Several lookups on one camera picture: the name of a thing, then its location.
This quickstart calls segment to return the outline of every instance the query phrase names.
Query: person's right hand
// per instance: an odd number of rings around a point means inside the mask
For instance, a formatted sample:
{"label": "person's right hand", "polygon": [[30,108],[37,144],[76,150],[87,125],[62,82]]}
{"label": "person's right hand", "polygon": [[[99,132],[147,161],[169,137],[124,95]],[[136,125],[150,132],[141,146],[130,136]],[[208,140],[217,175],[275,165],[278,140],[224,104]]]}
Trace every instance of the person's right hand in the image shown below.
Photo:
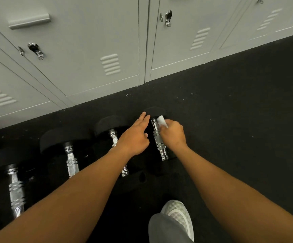
{"label": "person's right hand", "polygon": [[160,126],[160,135],[163,143],[172,151],[187,146],[184,127],[177,121],[170,119],[166,119],[165,122],[168,128],[163,125]]}

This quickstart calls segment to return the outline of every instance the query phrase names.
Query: pant leg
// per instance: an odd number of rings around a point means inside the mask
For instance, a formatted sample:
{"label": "pant leg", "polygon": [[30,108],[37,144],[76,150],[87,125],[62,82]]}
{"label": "pant leg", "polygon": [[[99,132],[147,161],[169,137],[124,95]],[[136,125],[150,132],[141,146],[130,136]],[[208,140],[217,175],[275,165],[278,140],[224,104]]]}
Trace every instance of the pant leg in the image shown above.
{"label": "pant leg", "polygon": [[193,243],[185,228],[175,219],[158,213],[149,221],[150,243]]}

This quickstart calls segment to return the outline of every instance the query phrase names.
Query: person's left hand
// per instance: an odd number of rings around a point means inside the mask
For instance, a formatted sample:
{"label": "person's left hand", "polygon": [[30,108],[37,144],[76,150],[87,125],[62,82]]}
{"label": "person's left hand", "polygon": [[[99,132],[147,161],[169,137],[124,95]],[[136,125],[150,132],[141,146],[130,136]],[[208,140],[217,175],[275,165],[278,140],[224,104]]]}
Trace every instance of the person's left hand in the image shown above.
{"label": "person's left hand", "polygon": [[144,133],[148,126],[150,115],[143,112],[135,123],[128,128],[116,144],[116,149],[124,150],[130,158],[143,152],[149,145],[148,134]]}

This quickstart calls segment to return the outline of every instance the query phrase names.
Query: person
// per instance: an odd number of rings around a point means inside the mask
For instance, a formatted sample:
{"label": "person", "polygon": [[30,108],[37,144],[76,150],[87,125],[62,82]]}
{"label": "person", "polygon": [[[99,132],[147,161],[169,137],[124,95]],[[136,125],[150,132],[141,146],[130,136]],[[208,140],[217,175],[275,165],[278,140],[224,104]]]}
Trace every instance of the person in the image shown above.
{"label": "person", "polygon": [[[86,242],[122,168],[148,147],[144,131],[149,119],[143,112],[105,156],[3,228],[0,242]],[[213,216],[235,241],[293,243],[290,213],[193,152],[178,122],[166,123],[168,128],[160,128],[164,144],[180,159]],[[180,201],[169,201],[150,219],[149,241],[193,241],[192,222]]]}

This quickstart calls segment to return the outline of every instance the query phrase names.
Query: white sneaker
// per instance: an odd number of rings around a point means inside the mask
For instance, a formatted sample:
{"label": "white sneaker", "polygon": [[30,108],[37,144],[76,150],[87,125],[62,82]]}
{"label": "white sneaker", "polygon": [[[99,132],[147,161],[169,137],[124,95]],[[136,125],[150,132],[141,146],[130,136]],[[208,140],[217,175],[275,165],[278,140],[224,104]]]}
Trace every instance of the white sneaker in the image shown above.
{"label": "white sneaker", "polygon": [[180,223],[184,228],[189,238],[194,241],[194,229],[190,215],[181,201],[169,200],[161,210],[161,213],[168,215]]}

